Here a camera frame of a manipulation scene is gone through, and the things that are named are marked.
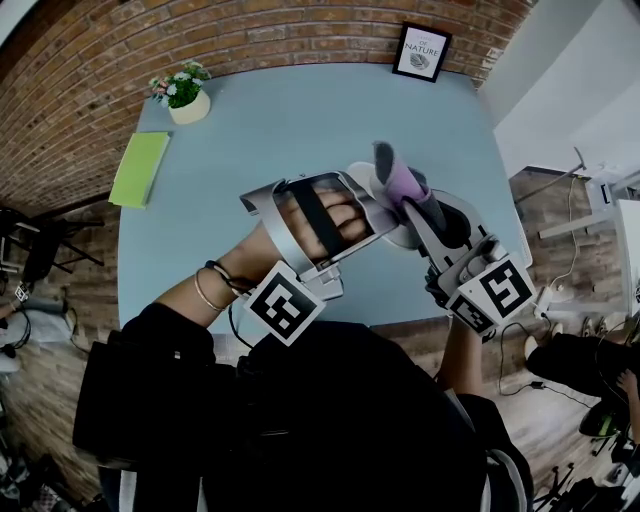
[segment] white wall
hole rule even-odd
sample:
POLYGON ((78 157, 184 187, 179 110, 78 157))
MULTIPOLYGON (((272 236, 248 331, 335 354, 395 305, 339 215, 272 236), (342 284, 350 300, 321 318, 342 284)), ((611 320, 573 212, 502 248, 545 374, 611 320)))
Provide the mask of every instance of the white wall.
POLYGON ((574 145, 588 174, 605 168, 622 176, 640 169, 640 12, 628 0, 587 0, 580 2, 578 26, 562 19, 571 4, 541 0, 498 62, 497 77, 492 73, 480 90, 509 176, 527 165, 574 167, 574 145), (567 35, 555 37, 549 26, 575 33, 565 44, 567 35), (541 55, 532 53, 536 41, 546 39, 553 44, 542 44, 541 55), (522 68, 531 61, 536 73, 527 74, 522 68))
POLYGON ((38 0, 4 0, 0 4, 0 45, 38 0))

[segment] black velcro strap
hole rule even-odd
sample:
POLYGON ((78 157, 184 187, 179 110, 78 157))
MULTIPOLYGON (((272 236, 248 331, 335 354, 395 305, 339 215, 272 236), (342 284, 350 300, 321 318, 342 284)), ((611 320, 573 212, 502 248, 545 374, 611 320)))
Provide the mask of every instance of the black velcro strap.
POLYGON ((311 229, 317 235, 329 257, 332 258, 344 251, 347 244, 342 238, 340 230, 333 223, 331 215, 320 201, 318 194, 311 186, 311 182, 308 180, 296 181, 289 184, 287 190, 291 191, 293 197, 298 201, 302 213, 309 221, 311 229))

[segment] black picture frame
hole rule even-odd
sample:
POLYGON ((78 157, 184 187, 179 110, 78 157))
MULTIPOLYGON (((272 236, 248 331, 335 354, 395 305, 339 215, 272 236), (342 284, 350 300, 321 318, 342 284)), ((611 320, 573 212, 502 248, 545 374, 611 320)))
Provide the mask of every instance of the black picture frame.
POLYGON ((436 30, 434 28, 425 27, 424 25, 418 25, 417 23, 410 23, 408 21, 405 21, 402 24, 402 33, 400 34, 400 43, 398 44, 398 50, 396 51, 396 58, 393 62, 392 72, 396 75, 409 76, 411 78, 418 78, 419 80, 425 80, 426 82, 435 83, 435 81, 438 79, 438 75, 440 74, 442 63, 444 62, 444 59, 447 56, 447 51, 449 50, 449 45, 451 44, 452 37, 453 36, 448 32, 443 32, 442 30, 436 30), (400 69, 398 69, 398 66, 400 65, 400 58, 402 57, 402 54, 404 51, 404 43, 407 38, 407 30, 410 28, 413 28, 415 30, 421 30, 423 32, 428 32, 430 34, 435 34, 445 39, 444 45, 442 47, 442 53, 440 54, 438 64, 436 65, 436 69, 432 77, 422 76, 417 73, 409 73, 407 71, 401 71, 400 69))

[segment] potted plant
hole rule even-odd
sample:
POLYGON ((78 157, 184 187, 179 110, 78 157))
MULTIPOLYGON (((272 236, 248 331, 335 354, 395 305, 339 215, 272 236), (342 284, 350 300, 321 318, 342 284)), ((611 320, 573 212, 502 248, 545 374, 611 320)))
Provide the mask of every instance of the potted plant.
POLYGON ((176 124, 189 124, 199 121, 209 113, 211 100, 202 90, 202 84, 211 75, 202 69, 202 64, 189 61, 184 70, 163 80, 154 78, 149 82, 152 98, 163 107, 169 107, 169 113, 176 124))

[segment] white table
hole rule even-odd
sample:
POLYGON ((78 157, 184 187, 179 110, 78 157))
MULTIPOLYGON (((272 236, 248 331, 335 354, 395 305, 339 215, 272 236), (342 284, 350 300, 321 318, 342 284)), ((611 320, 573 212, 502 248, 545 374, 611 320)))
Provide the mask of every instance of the white table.
MULTIPOLYGON (((255 225, 239 196, 300 173, 346 170, 391 142, 436 189, 472 203, 509 251, 518 218, 491 123, 468 77, 435 84, 375 64, 290 66, 205 83, 211 112, 177 126, 147 101, 139 132, 171 133, 146 210, 123 208, 118 303, 124 324, 165 290, 221 256, 255 225)), ((427 262, 379 240, 341 264, 344 296, 321 319, 376 325, 442 316, 424 290, 427 262)), ((234 305, 234 317, 242 307, 234 305)), ((251 319, 241 334, 264 332, 251 319)), ((228 333, 226 315, 212 325, 228 333)))
POLYGON ((622 299, 614 302, 552 302, 549 310, 604 314, 621 312, 633 316, 640 309, 636 299, 636 289, 640 284, 640 201, 620 199, 606 211, 543 229, 540 231, 540 238, 551 238, 601 222, 612 222, 616 229, 622 272, 622 299))

